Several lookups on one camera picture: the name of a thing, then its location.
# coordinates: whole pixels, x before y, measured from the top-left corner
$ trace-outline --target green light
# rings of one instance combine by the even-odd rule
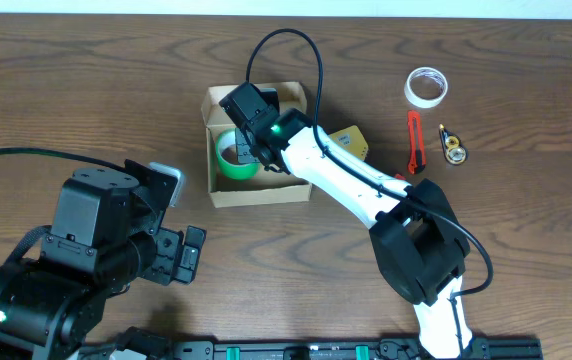
[[[6,313],[0,310],[0,322],[6,321]]]

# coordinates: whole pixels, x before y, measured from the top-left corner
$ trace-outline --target cardboard box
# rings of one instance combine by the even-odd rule
[[[256,86],[277,90],[282,113],[293,107],[306,112],[306,96],[298,82],[256,84]],[[210,87],[202,103],[202,117],[206,125],[208,194],[213,205],[220,208],[308,201],[312,185],[292,175],[268,172],[260,167],[251,179],[238,181],[227,178],[219,171],[215,141],[225,130],[235,128],[219,106],[219,101],[235,87],[237,85]]]

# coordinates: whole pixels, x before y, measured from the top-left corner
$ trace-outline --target wooden tabletop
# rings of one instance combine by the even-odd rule
[[[0,15],[0,147],[36,146],[176,166],[188,177],[165,225],[208,230],[196,281],[137,280],[108,301],[89,339],[129,326],[181,339],[371,338],[418,331],[412,307],[380,276],[368,232],[315,189],[310,202],[213,208],[200,105],[243,81],[268,32],[308,33],[324,59],[320,124],[356,124],[367,159],[408,175],[406,76],[431,66],[449,81],[421,111],[428,165],[460,222],[486,246],[495,280],[464,300],[477,334],[537,336],[546,359],[572,358],[572,22]],[[252,81],[317,85],[305,42],[284,35]],[[438,124],[470,152],[443,159]],[[22,235],[50,224],[62,183],[84,164],[0,157],[0,265]],[[486,276],[471,251],[465,287]]]

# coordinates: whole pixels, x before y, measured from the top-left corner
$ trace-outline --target red box cutter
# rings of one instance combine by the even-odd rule
[[[422,122],[417,111],[408,112],[408,133],[410,134],[410,160],[408,171],[419,174],[426,167],[426,152],[424,151],[424,135],[422,135]]]

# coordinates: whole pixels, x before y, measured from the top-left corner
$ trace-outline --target white wall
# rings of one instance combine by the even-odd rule
[[[572,19],[572,0],[0,0],[0,12]]]

